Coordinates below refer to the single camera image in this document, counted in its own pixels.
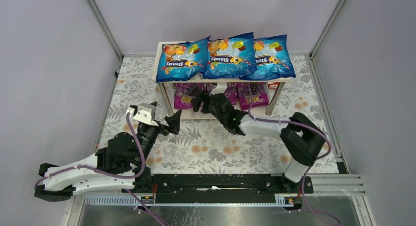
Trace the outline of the floral patterned table mat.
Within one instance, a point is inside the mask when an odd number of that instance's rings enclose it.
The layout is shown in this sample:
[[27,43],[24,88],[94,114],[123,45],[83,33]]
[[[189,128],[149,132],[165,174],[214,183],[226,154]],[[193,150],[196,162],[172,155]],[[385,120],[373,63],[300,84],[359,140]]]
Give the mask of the floral patterned table mat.
[[[301,112],[326,131],[306,57],[295,55],[291,61],[296,77],[283,87],[272,115],[285,118]],[[125,113],[132,104],[156,101],[156,118],[162,121],[167,115],[162,93],[152,80],[154,63],[154,57],[123,60],[98,148],[129,130]],[[216,120],[182,120],[178,135],[158,137],[146,164],[154,174],[279,174],[290,161],[281,140],[232,135]]]

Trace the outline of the red white packet behind shelf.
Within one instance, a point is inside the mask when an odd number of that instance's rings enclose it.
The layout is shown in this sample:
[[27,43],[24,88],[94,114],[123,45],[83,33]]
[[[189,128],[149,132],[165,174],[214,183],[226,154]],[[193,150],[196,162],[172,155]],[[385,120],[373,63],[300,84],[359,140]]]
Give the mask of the red white packet behind shelf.
[[271,90],[276,90],[279,87],[280,83],[279,82],[271,82],[268,83],[268,88]]

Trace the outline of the blue Slendy bag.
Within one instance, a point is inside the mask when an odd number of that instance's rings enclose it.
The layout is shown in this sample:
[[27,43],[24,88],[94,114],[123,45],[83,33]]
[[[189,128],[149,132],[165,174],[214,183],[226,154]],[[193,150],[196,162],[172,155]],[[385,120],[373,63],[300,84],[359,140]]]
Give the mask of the blue Slendy bag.
[[286,42],[286,34],[255,39],[254,51],[257,68],[242,79],[269,81],[278,78],[295,78],[296,72]]
[[209,40],[207,48],[207,64],[201,72],[204,79],[241,79],[257,69],[252,32]]
[[155,61],[156,82],[187,81],[206,69],[210,37],[197,41],[160,43]]

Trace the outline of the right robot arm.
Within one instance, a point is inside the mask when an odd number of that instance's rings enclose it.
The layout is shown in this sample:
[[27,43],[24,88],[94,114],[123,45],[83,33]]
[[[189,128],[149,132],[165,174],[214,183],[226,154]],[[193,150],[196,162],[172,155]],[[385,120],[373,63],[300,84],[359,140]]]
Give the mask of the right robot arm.
[[287,191],[302,190],[306,173],[315,161],[326,157],[320,155],[330,141],[304,114],[296,112],[288,119],[256,117],[247,111],[234,108],[224,94],[210,95],[200,91],[191,101],[192,109],[213,115],[233,135],[259,135],[280,139],[291,155],[291,160],[281,177],[281,187]]

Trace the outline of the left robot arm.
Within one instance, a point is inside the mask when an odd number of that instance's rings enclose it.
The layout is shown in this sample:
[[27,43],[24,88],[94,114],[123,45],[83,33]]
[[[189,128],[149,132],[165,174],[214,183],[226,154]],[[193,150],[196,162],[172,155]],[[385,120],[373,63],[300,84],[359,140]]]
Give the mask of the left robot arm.
[[90,191],[149,191],[156,189],[146,159],[157,137],[180,131],[182,112],[155,119],[156,102],[131,105],[126,111],[129,130],[109,139],[107,146],[64,166],[43,163],[34,196],[49,202],[66,201]]

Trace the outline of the white wooden two-tier shelf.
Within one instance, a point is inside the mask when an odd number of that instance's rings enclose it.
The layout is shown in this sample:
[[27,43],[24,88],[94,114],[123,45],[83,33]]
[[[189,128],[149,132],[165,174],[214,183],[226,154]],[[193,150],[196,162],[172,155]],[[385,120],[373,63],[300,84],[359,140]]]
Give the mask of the white wooden two-tier shelf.
[[[160,56],[162,53],[162,46],[167,44],[178,44],[178,41],[167,41],[167,42],[159,42],[156,57],[155,57],[155,65],[154,71],[152,74],[152,79],[156,79],[158,64],[160,60]],[[286,83],[290,82],[291,78],[278,78],[274,80],[269,80],[268,83],[277,82],[278,86],[276,89],[268,89],[267,95],[269,99],[269,104],[267,106],[261,107],[254,107],[251,109],[251,112],[255,116],[270,116],[273,113],[274,107],[278,101],[278,98],[283,90],[283,87]],[[223,79],[204,79],[200,73],[196,74],[193,78],[187,81],[187,83],[243,83],[244,80],[240,80],[238,78],[223,78]],[[176,81],[168,81],[168,82],[158,82],[157,86],[165,103],[168,115],[173,115],[177,110],[174,108],[174,92],[175,92],[175,84]],[[211,114],[203,114],[201,112],[194,112],[192,109],[185,109],[182,111],[181,115],[182,119],[185,120],[206,120],[206,119],[214,119],[214,116]]]

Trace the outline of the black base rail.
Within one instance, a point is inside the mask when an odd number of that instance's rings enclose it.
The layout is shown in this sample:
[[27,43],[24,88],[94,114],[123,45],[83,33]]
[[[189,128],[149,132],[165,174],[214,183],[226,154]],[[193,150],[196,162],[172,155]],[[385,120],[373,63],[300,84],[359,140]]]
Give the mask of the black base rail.
[[281,174],[151,174],[139,177],[130,191],[133,193],[176,193],[191,189],[246,189],[260,193],[298,194],[314,192],[307,177],[293,183]]

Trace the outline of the purple candy bag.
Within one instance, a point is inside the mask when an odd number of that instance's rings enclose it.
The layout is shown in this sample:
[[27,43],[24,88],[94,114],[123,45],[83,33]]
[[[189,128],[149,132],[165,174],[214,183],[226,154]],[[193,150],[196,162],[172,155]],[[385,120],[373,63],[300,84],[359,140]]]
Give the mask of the purple candy bag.
[[269,105],[268,87],[265,82],[237,83],[236,87],[237,102],[241,110]]
[[[220,88],[225,85],[225,83],[206,83],[205,89],[211,92],[213,89],[216,89],[220,85]],[[224,91],[225,97],[231,102],[232,105],[237,105],[237,87],[235,83],[226,83],[227,88]]]
[[177,83],[174,93],[174,108],[191,109],[192,100],[204,89],[203,83]]

